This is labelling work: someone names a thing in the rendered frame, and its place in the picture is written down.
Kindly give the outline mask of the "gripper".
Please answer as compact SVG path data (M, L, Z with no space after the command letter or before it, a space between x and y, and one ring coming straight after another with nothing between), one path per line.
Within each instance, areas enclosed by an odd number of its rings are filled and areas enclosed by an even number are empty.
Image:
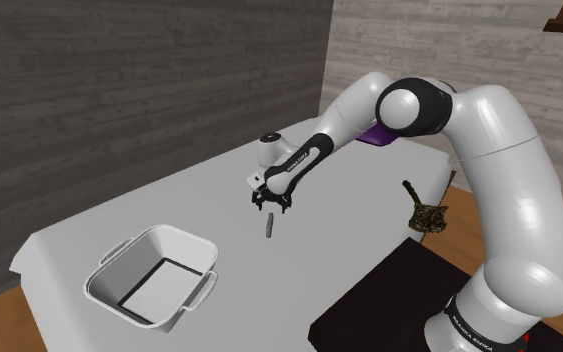
M259 211L263 209L264 202L279 203L282 207L282 213L285 213L285 211L292 205L291 195L275 194L270 191L266 185L258 187L252 193L251 201L258 207Z

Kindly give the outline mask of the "purple flat object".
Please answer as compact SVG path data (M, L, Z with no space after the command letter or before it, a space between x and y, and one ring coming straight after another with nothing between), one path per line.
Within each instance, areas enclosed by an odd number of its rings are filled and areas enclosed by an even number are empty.
M375 124L358 136L356 140L369 145L383 147L391 144L397 138L397 135L386 131L380 124Z

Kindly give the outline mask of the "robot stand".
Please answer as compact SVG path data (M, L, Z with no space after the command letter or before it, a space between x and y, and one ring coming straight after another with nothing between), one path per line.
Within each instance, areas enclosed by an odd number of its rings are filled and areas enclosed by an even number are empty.
M407 239L310 326L317 352L563 352L563 335Z

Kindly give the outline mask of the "dark olive brush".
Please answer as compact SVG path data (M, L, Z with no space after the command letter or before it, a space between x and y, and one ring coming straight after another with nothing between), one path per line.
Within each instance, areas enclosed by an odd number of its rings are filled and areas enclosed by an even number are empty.
M414 202L414 210L411 218L408 220L408 227L422 233L439 233L444 231L447 227L445 214L449 207L423 204L408 180L404 180L402 185Z

